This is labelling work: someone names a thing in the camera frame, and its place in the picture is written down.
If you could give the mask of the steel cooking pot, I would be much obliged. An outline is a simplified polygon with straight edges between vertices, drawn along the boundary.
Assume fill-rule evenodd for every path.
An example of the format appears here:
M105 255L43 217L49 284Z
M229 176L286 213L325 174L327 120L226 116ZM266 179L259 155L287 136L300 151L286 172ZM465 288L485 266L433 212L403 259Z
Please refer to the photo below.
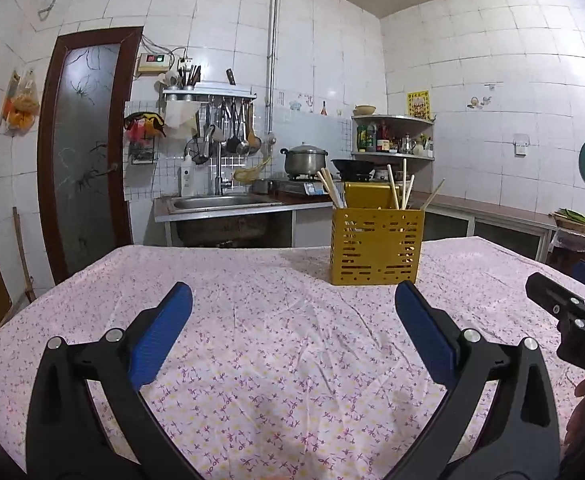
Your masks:
M281 148L280 154L285 157L284 169L291 178L312 177L326 167L328 152L324 148L309 144L301 144L294 148Z

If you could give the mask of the pink floral tablecloth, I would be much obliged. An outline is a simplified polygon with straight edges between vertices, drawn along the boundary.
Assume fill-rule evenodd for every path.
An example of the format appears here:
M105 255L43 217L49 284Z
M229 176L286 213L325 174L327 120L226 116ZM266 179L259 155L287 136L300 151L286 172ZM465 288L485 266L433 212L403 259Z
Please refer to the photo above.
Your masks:
M194 307L142 390L208 479L379 479L444 396L390 286L333 286L314 249L114 250L0 329L0 443L26 461L27 414L46 342L98 339L176 283Z

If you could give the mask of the yellow perforated utensil holder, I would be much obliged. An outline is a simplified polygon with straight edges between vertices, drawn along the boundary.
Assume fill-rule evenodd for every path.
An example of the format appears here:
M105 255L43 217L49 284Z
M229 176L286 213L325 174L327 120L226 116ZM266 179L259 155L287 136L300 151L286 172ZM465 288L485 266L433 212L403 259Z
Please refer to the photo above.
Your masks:
M343 184L345 206L332 211L330 283L392 285L417 280L425 211L394 203L388 183Z

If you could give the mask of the orange hanging bags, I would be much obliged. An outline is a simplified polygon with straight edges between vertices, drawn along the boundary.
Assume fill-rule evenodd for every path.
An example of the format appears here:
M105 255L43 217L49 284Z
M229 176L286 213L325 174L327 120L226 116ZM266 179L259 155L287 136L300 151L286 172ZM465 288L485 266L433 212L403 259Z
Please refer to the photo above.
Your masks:
M25 134L40 114L38 86L32 68L10 76L1 107L0 127L11 133Z

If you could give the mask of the corner shelf with bottles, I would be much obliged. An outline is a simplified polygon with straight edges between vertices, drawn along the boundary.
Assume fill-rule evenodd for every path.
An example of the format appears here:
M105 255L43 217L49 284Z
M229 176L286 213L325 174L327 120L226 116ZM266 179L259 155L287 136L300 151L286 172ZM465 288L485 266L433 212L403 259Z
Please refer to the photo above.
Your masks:
M371 105L361 105L352 110L351 124L354 159L413 172L434 162L434 116L381 114Z

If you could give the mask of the wall utensil rack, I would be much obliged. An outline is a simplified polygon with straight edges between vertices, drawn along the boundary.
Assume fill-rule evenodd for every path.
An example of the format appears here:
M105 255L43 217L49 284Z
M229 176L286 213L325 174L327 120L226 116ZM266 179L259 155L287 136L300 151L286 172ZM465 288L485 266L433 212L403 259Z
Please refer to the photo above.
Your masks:
M180 58L178 67L159 79L166 129L189 132L184 155L197 165L226 155L248 156L260 148L249 136L257 95L238 84L227 68L221 81L204 81L202 67Z

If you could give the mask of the white wall socket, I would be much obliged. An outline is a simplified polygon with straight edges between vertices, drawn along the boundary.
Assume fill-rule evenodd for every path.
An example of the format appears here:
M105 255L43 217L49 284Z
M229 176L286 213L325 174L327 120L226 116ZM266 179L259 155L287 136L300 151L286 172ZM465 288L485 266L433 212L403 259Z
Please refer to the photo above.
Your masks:
M513 154L516 157L527 156L527 148L530 146L530 137L523 133L513 134Z

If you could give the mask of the gas stove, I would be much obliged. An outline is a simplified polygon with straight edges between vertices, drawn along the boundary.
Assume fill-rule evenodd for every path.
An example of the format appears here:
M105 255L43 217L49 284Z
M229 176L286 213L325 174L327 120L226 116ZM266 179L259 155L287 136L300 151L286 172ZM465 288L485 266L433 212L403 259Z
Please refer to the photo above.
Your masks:
M273 180L277 192L287 193L295 196L317 197L327 196L328 192L321 180L311 179L289 179L277 178Z

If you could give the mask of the bamboo chopstick diagonal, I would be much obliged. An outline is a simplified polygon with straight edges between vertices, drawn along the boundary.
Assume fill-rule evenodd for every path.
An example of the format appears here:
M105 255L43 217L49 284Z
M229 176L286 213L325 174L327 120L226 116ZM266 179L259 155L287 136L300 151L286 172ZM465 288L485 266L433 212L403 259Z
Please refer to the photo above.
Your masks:
M437 194L439 194L439 192L441 191L441 188L444 185L444 183L445 179L442 179L441 182L437 185L437 187L431 192L431 194L425 200L425 203L421 205L420 210L425 211L430 206L433 200L437 197Z

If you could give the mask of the long bamboo chopstick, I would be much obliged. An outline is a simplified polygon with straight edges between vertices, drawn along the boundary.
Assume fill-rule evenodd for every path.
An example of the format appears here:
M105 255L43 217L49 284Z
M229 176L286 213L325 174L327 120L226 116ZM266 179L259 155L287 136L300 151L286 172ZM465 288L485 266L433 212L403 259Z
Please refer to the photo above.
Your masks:
M335 186L335 182L333 182L331 173L328 171L328 169L321 168L318 171L318 177L321 178L321 183L323 183L325 190L332 200L332 203L335 205L335 208L343 209L347 207L344 198L341 196L341 193Z

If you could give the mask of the bamboo chopstick pair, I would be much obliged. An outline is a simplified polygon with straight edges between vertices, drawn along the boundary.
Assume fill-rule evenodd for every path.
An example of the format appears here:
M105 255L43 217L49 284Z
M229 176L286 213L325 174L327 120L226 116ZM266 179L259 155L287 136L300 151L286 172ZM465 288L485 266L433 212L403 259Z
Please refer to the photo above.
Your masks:
M395 180L394 180L393 169L392 169L392 166L390 164L387 165L387 171L388 171L388 182L389 182L390 188L391 188L391 196L392 196L392 200L393 200L393 206L396 210L399 210L399 196L397 196L397 189L396 189L396 184L395 184Z
M403 170L402 170L402 203L401 208L405 209L407 204L407 184L408 184L408 177L407 177L407 160L405 158L403 160Z

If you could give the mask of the steel kitchen sink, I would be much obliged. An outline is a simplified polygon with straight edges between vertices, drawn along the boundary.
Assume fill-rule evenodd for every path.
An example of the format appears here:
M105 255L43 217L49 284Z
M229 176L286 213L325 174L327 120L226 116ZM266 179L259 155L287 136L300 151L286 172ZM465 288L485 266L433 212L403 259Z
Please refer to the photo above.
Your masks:
M182 211L204 212L234 208L265 207L270 205L280 205L280 202L266 195L252 194L184 197L170 198L168 200L168 209L171 214L180 214Z

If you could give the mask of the yellow wall poster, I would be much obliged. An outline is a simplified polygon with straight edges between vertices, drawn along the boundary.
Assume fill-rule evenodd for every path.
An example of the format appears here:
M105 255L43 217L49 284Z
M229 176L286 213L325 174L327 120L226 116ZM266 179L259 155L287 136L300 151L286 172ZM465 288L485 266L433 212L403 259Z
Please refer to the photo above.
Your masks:
M428 90L408 92L406 95L407 115L426 120L432 119L430 92Z

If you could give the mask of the black wok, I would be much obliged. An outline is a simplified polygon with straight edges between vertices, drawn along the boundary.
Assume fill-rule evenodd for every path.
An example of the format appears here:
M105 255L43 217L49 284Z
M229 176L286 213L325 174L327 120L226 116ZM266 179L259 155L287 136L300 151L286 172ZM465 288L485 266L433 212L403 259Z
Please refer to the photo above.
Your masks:
M342 182L368 182L375 170L375 164L368 160L332 159Z

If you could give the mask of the kitchen counter cabinets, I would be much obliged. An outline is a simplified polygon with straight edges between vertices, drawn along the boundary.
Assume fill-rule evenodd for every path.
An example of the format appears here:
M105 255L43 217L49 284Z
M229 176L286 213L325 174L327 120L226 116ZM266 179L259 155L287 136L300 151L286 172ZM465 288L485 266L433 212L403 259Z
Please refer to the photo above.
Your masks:
M332 202L325 197L294 198L290 195L271 197L280 205L254 208L234 208L204 212L182 211L171 214L168 200L154 200L154 220L163 226L166 245L179 245L178 223L209 221L222 218L272 214L278 226L272 237L273 247L318 247L329 244ZM426 209L426 240L481 235L491 242L507 247L520 255L544 261L549 245L558 231L554 219L517 208L495 206L437 196Z

